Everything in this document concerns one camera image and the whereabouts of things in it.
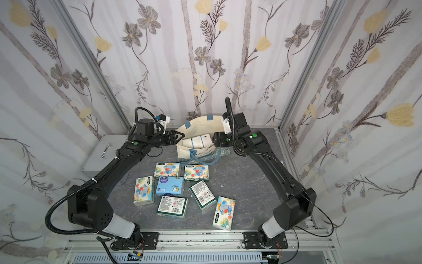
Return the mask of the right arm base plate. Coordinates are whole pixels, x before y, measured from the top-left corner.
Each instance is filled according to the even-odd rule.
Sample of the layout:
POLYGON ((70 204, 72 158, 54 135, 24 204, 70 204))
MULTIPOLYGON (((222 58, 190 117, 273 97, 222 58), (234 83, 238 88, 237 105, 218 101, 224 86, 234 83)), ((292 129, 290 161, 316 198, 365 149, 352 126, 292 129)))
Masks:
POLYGON ((264 233, 258 231, 243 232, 242 247, 249 249, 287 249, 288 243, 285 233, 274 238, 266 238, 264 233))

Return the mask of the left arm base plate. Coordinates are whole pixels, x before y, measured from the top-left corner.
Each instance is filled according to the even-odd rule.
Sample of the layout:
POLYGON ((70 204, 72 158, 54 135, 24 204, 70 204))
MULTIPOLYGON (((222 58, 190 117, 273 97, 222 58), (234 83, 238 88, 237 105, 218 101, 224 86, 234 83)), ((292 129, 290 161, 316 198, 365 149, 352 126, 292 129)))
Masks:
POLYGON ((111 249, 118 250, 155 250, 159 238, 158 232, 136 231, 130 238, 117 237, 111 249))

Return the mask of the white blue tissue pack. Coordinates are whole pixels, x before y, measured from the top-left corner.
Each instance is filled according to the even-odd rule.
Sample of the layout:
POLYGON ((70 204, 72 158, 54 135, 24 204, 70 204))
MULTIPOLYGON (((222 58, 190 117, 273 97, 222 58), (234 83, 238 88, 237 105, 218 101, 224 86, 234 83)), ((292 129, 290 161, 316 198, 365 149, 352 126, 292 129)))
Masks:
POLYGON ((184 140, 182 141, 182 145, 183 145, 184 147, 188 147, 188 148, 192 148, 192 149, 194 149, 194 148, 195 148, 195 146, 194 146, 194 144, 193 144, 193 138, 184 139, 184 140))

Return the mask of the purple tissue pack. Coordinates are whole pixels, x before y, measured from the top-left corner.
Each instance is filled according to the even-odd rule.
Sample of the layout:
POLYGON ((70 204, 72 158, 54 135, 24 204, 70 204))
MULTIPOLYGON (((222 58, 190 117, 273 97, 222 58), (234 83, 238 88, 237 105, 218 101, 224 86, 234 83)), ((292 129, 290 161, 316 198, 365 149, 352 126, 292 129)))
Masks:
POLYGON ((210 134, 205 134, 201 136, 201 143, 203 148, 213 146, 213 139, 210 134))

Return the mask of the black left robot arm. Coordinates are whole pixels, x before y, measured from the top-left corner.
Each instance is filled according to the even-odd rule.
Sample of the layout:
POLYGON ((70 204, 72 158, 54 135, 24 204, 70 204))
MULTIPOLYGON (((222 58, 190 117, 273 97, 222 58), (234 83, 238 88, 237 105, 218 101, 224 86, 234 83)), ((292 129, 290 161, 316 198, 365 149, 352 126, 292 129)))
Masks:
POLYGON ((127 172, 141 162, 152 148, 176 145, 185 137, 184 133, 177 130, 167 131, 161 122, 165 119, 163 114, 136 118, 127 140, 116 150, 112 161, 83 185, 72 186, 67 195, 47 211, 46 227, 56 234, 93 233, 139 245, 142 242, 139 226, 114 213, 108 197, 127 172), (81 230, 63 230, 53 225, 52 215, 63 203, 68 205, 69 222, 80 225, 81 230))

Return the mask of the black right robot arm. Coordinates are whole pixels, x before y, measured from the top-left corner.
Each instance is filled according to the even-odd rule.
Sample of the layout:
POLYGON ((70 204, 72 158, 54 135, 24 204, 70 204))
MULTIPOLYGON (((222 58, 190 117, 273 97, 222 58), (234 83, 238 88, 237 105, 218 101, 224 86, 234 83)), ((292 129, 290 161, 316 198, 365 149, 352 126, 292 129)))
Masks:
POLYGON ((280 200, 273 216, 258 228, 259 241, 267 245, 310 217, 314 209, 323 210, 315 203, 317 195, 314 189, 305 188, 288 172, 264 134, 252 131, 243 113, 233 112, 229 97, 225 98, 225 105, 226 112, 222 115, 224 131, 214 133, 214 146, 232 147, 235 154, 250 157, 270 181, 280 200))

